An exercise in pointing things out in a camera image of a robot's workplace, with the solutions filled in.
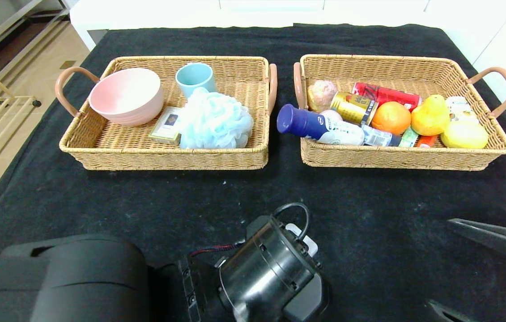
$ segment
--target wicker basket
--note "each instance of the wicker basket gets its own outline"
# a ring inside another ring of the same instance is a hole
[[[249,108],[253,129],[245,148],[181,149],[155,143],[148,137],[157,121],[129,127],[112,123],[86,102],[77,112],[64,98],[61,86],[73,72],[69,68],[56,81],[56,95],[74,116],[60,141],[90,170],[237,170],[260,169],[268,162],[269,117],[275,104],[277,69],[263,57],[229,56],[139,56],[118,57],[110,62],[102,78],[122,69],[141,67],[157,73],[163,86],[163,106],[184,106],[186,99],[175,82],[175,72],[187,63],[201,62],[213,68],[217,88]]]
[[[350,91],[355,82],[419,94],[464,96],[489,134],[484,149],[446,148],[438,139],[432,148],[371,147],[330,145],[301,138],[302,161],[313,167],[367,167],[398,169],[482,170],[498,156],[506,154],[506,135],[496,117],[506,101],[490,112],[474,86],[484,75],[505,69],[493,67],[468,79],[459,65],[450,59],[379,55],[304,55],[294,64],[294,87],[298,106],[306,105],[306,89],[316,80],[331,80],[342,91]]]

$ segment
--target red can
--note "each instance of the red can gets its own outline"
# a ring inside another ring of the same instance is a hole
[[[416,94],[404,93],[399,90],[381,87],[365,82],[357,82],[353,87],[353,94],[365,96],[378,102],[378,106],[386,102],[398,102],[408,108],[410,112],[414,110],[421,102],[422,98]]]

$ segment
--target table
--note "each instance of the table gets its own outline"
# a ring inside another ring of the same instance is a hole
[[[122,55],[261,55],[279,68],[269,163],[258,171],[86,171],[58,149],[71,117],[58,102],[0,180],[0,251],[13,243],[108,233],[161,265],[233,242],[261,214],[302,201],[332,284],[327,321],[427,321],[435,300],[477,321],[506,322],[506,258],[448,229],[446,220],[506,226],[506,155],[484,171],[326,169],[304,165],[299,140],[276,132],[294,102],[292,65],[306,53],[447,57],[476,71],[439,29],[307,26],[109,31],[83,66],[101,75]],[[92,88],[65,87],[79,105]],[[484,82],[489,106],[498,100]],[[499,119],[506,132],[506,114]],[[294,212],[284,217],[298,221]]]

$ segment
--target pink bowl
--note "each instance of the pink bowl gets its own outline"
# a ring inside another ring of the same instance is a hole
[[[138,126],[161,111],[163,88],[153,71],[129,68],[99,81],[88,100],[92,109],[104,118],[124,126]]]

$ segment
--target basket handle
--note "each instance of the basket handle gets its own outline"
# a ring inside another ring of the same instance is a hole
[[[273,112],[273,108],[275,107],[275,102],[277,100],[277,65],[271,64],[269,65],[269,107],[267,110],[267,114],[271,116],[271,112]]]
[[[294,63],[292,67],[292,75],[294,80],[294,94],[296,95],[296,102],[298,108],[304,109],[306,106],[304,90],[302,88],[302,79],[300,75],[300,63]]]
[[[506,69],[505,68],[501,68],[501,67],[490,67],[486,70],[484,70],[483,72],[480,72],[478,73],[478,75],[475,75],[474,77],[472,77],[471,79],[468,80],[468,84],[474,84],[475,82],[477,82],[478,80],[482,79],[485,75],[488,75],[489,73],[491,72],[498,72],[500,73],[503,78],[505,79],[506,81]],[[498,106],[497,108],[495,108],[493,110],[493,112],[491,112],[491,116],[493,116],[494,118],[500,116],[504,110],[506,109],[506,98],[504,100],[504,102]]]
[[[56,84],[54,85],[54,92],[56,92],[56,97],[58,98],[60,104],[62,104],[62,106],[64,106],[64,108],[73,116],[73,117],[76,117],[78,116],[78,114],[80,112],[78,112],[76,110],[76,108],[74,108],[74,106],[72,106],[72,104],[70,104],[70,102],[68,102],[68,100],[66,99],[66,97],[64,96],[64,92],[63,92],[63,86],[64,86],[64,83],[66,82],[66,80],[75,72],[80,72],[86,76],[88,76],[89,79],[91,79],[93,82],[99,82],[100,79],[95,76],[94,74],[92,74],[90,71],[88,71],[86,68],[82,68],[82,67],[70,67],[70,68],[67,68],[65,69],[61,74],[60,76],[58,76],[58,79],[56,79]]]

